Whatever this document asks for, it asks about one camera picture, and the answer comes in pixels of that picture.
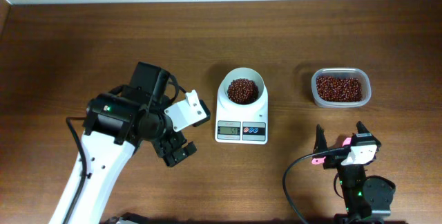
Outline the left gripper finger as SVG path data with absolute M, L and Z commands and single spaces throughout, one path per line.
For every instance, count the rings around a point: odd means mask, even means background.
M 193 155 L 196 151 L 197 147 L 193 142 L 190 142 L 187 146 L 180 147 L 179 149 L 165 155 L 164 162 L 167 167 L 174 167 L 189 156 Z
M 209 108 L 207 107 L 207 105 L 205 104 L 205 102 L 203 100 L 199 100 L 199 103 L 202 107 L 202 109 L 204 110 L 204 113 L 206 114 L 206 117 L 203 118 L 202 120 L 192 124 L 193 127 L 198 127 L 201 124 L 204 124 L 205 122 L 208 122 L 211 118 L 211 112 L 209 110 Z

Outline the pink measuring scoop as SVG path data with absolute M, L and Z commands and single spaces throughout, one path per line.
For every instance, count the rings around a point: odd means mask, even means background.
M 311 163 L 313 165 L 324 165 L 325 163 L 333 163 L 333 159 L 336 159 L 339 156 L 347 157 L 340 148 L 344 148 L 343 145 L 351 143 L 350 137 L 345 137 L 341 142 L 338 142 L 334 147 L 328 148 L 327 151 L 314 153 Z

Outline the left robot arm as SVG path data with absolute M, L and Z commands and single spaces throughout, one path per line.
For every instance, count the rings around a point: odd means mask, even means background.
M 169 85 L 176 93 L 183 90 L 168 71 L 139 62 L 129 84 L 88 103 L 81 135 L 74 118 L 66 118 L 78 155 L 51 223 L 100 222 L 117 178 L 144 141 L 167 167 L 197 151 L 182 130 L 207 122 L 211 112 L 196 91 L 185 92 L 182 101 L 166 96 Z

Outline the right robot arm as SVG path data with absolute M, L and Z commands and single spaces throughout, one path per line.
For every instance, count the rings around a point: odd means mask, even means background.
M 396 185 L 381 176 L 367 176 L 365 167 L 376 159 L 381 142 L 362 122 L 357 132 L 335 149 L 327 147 L 324 130 L 316 126 L 314 156 L 311 163 L 336 169 L 346 212 L 334 216 L 335 223 L 382 223 L 391 214 L 390 205 Z

